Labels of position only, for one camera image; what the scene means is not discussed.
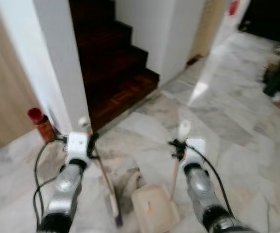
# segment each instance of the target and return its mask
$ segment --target black cable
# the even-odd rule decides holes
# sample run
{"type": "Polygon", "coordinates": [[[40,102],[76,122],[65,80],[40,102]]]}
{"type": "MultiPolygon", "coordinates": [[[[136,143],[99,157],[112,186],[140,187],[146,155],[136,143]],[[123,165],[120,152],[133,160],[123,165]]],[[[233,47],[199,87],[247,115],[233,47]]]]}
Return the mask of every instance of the black cable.
{"type": "Polygon", "coordinates": [[[52,139],[48,142],[46,142],[42,149],[39,151],[36,159],[35,159],[35,163],[34,163],[34,180],[35,180],[35,184],[36,184],[36,189],[38,190],[37,193],[38,193],[38,196],[39,196],[39,202],[41,204],[41,215],[43,216],[44,214],[44,202],[43,202],[43,197],[42,197],[42,193],[39,189],[39,182],[38,182],[38,177],[37,177],[37,168],[38,168],[38,162],[39,162],[39,159],[42,155],[42,153],[44,152],[44,149],[52,142],[54,141],[62,141],[62,139],[59,139],[59,138],[55,138],[55,139],[52,139]]]}
{"type": "Polygon", "coordinates": [[[228,202],[227,194],[226,194],[226,192],[225,192],[225,190],[224,190],[222,181],[221,181],[220,176],[219,176],[218,172],[216,171],[216,169],[213,167],[213,165],[211,164],[211,162],[210,162],[204,155],[202,155],[201,152],[199,152],[199,151],[198,151],[197,149],[195,149],[194,147],[191,147],[191,146],[188,146],[188,145],[187,145],[187,147],[190,148],[190,149],[192,149],[192,150],[194,150],[194,151],[195,151],[199,156],[201,156],[201,157],[203,158],[203,160],[210,166],[210,168],[212,169],[214,175],[216,176],[216,178],[217,178],[217,180],[218,180],[218,182],[219,182],[219,185],[220,185],[220,188],[221,188],[221,191],[222,191],[222,195],[223,195],[224,201],[225,201],[225,203],[226,203],[226,205],[227,205],[227,210],[228,210],[229,214],[230,214],[232,217],[234,217],[234,214],[233,214],[233,212],[232,212],[231,206],[230,206],[230,204],[229,204],[229,202],[228,202]]]}
{"type": "Polygon", "coordinates": [[[39,214],[38,214],[38,210],[37,210],[37,206],[36,206],[36,195],[38,192],[40,192],[40,189],[41,187],[43,187],[44,185],[54,181],[57,177],[53,177],[47,181],[45,181],[44,183],[42,183],[41,185],[39,185],[37,187],[37,189],[35,190],[34,194],[33,194],[33,208],[34,208],[34,212],[35,212],[35,217],[36,217],[36,226],[39,227],[39,224],[40,224],[40,217],[39,217],[39,214]]]}

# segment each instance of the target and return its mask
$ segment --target doorway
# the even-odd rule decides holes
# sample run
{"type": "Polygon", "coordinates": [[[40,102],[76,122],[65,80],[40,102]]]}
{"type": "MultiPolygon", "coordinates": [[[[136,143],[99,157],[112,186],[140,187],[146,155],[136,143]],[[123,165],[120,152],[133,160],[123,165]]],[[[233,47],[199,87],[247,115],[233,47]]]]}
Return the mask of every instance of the doorway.
{"type": "Polygon", "coordinates": [[[240,31],[280,41],[280,1],[251,0],[240,31]]]}
{"type": "Polygon", "coordinates": [[[192,65],[201,57],[206,57],[209,54],[225,7],[226,1],[224,0],[206,0],[196,36],[188,56],[187,65],[192,65]]]}
{"type": "Polygon", "coordinates": [[[249,6],[249,0],[238,0],[233,9],[231,4],[226,6],[222,22],[219,26],[218,32],[215,36],[214,42],[212,44],[212,49],[221,45],[224,41],[226,41],[235,31],[237,31],[237,27],[240,24],[244,14],[249,6]]]}
{"type": "Polygon", "coordinates": [[[148,52],[132,45],[132,27],[115,18],[115,1],[70,0],[79,60],[94,131],[158,86],[148,52]]]}

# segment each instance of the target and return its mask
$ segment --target red cap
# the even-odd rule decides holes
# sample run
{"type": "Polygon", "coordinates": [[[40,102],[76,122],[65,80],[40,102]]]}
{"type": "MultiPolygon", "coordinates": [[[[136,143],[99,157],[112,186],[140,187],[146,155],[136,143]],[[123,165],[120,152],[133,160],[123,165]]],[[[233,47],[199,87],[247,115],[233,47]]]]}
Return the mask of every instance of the red cap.
{"type": "Polygon", "coordinates": [[[28,116],[35,125],[43,123],[44,115],[39,108],[31,108],[28,111],[28,116]]]}

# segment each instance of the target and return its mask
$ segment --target stair step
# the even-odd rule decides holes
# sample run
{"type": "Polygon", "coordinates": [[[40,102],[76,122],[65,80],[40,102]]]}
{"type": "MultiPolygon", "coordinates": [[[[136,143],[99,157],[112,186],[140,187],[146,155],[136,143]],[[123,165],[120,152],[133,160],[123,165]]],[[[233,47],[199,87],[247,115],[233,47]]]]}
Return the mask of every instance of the stair step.
{"type": "Polygon", "coordinates": [[[70,0],[75,31],[85,25],[96,28],[115,19],[115,2],[110,0],[70,0]]]}
{"type": "Polygon", "coordinates": [[[93,130],[98,130],[157,88],[158,75],[144,69],[122,82],[115,93],[105,94],[90,106],[93,130]]]}
{"type": "Polygon", "coordinates": [[[82,28],[76,32],[76,41],[79,52],[104,52],[125,47],[131,42],[131,27],[115,23],[95,30],[82,28]]]}
{"type": "Polygon", "coordinates": [[[104,82],[122,79],[130,73],[145,68],[148,53],[136,47],[115,50],[110,54],[94,54],[81,60],[84,83],[103,85],[104,82]]]}

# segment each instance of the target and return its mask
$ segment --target stair riser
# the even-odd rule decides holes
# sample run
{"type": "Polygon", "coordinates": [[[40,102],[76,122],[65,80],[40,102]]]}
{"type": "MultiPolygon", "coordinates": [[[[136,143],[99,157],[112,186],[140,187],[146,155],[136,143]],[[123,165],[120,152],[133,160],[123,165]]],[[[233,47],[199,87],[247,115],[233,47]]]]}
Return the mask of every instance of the stair riser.
{"type": "Polygon", "coordinates": [[[127,109],[135,105],[137,102],[145,98],[148,94],[150,94],[153,90],[157,88],[157,83],[156,85],[152,85],[149,88],[144,89],[143,91],[135,94],[132,97],[125,98],[125,101],[121,102],[121,105],[119,107],[119,110],[115,105],[113,105],[111,102],[104,103],[101,109],[94,109],[93,112],[97,114],[92,114],[91,119],[94,122],[92,128],[93,130],[98,130],[100,129],[103,125],[104,122],[110,122],[113,119],[115,119],[117,116],[125,112],[127,109]]]}
{"type": "Polygon", "coordinates": [[[118,35],[114,38],[109,38],[100,43],[95,43],[93,46],[82,43],[79,45],[79,53],[90,54],[90,53],[106,53],[118,48],[125,48],[131,44],[131,30],[125,34],[118,35]]]}
{"type": "Polygon", "coordinates": [[[99,81],[84,81],[84,83],[89,87],[89,93],[92,93],[95,96],[102,94],[104,92],[112,93],[116,89],[114,87],[118,86],[121,82],[128,79],[128,77],[133,76],[135,73],[143,69],[145,63],[136,63],[133,66],[130,66],[128,69],[122,70],[120,73],[116,73],[113,76],[105,77],[103,80],[99,81]]]}
{"type": "Polygon", "coordinates": [[[75,29],[81,25],[90,28],[113,23],[115,20],[115,2],[101,1],[103,4],[84,1],[70,1],[71,14],[75,29]]]}

